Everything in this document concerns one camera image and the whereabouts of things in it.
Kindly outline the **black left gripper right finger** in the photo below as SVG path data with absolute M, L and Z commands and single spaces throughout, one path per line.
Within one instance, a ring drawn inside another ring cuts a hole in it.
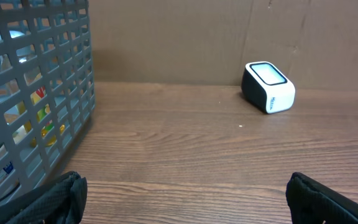
M 358 223 L 358 203 L 300 172 L 285 192 L 293 224 Z

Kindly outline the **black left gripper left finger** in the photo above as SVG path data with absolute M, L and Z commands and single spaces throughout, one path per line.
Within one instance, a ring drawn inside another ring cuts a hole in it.
M 0 223 L 80 223 L 87 193 L 87 179 L 67 172 L 0 206 Z

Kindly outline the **yellow oil bottle silver cap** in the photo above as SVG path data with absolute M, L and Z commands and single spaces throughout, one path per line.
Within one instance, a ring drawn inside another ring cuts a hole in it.
M 11 38 L 17 38 L 20 36 L 23 36 L 24 33 L 16 31 L 16 30 L 10 30 L 9 31 Z M 23 47 L 21 49 L 16 50 L 16 54 L 18 56 L 19 59 L 19 63 L 24 63 L 29 61 L 30 59 L 34 58 L 35 55 L 32 52 L 32 47 L 31 46 L 26 46 Z M 9 61 L 9 57 L 7 55 L 3 55 L 0 56 L 1 59 L 1 69 L 5 70 L 5 69 L 9 69 L 11 68 L 11 63 Z M 27 85 L 33 84 L 33 82 L 39 80 L 42 78 L 42 74 L 40 71 L 40 67 L 35 67 L 34 69 L 32 69 L 29 72 L 25 72 L 24 74 L 24 80 L 26 82 Z M 15 93 L 19 88 L 18 85 L 14 83 L 14 81 L 10 81 L 7 84 L 8 89 L 11 91 L 11 93 Z M 37 89 L 36 91 L 34 91 L 31 95 L 30 95 L 30 99 L 33 105 L 37 104 L 42 98 L 45 98 L 47 96 L 46 93 L 46 89 L 44 86 L 41 86 L 39 89 Z M 19 114 L 22 114 L 25 112 L 25 105 L 24 103 L 18 103 L 16 105 L 16 108 L 19 112 Z M 45 105 L 43 106 L 40 110 L 38 110 L 37 112 L 37 121 L 41 121 L 43 120 L 46 115 L 48 115 L 50 113 L 50 107 L 49 105 Z M 54 124 L 52 122 L 52 120 L 48 121 L 45 126 L 42 128 L 41 130 L 41 136 L 44 138 L 46 136 L 46 134 L 54 127 Z M 24 129 L 25 131 L 28 133 L 31 130 L 32 126 L 30 122 L 27 122 L 24 125 Z M 53 144 L 56 143 L 56 136 L 52 136 L 46 143 L 47 147 L 52 146 Z

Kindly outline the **white barcode scanner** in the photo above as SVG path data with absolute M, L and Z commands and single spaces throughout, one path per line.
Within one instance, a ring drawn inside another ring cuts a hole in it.
M 247 101 L 267 114 L 289 110 L 295 101 L 294 84 L 267 61 L 245 65 L 241 90 Z

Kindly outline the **grey plastic mesh basket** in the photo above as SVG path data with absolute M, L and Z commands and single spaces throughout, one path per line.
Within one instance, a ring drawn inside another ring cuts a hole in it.
M 53 177 L 94 107 L 89 2 L 0 1 L 0 206 Z

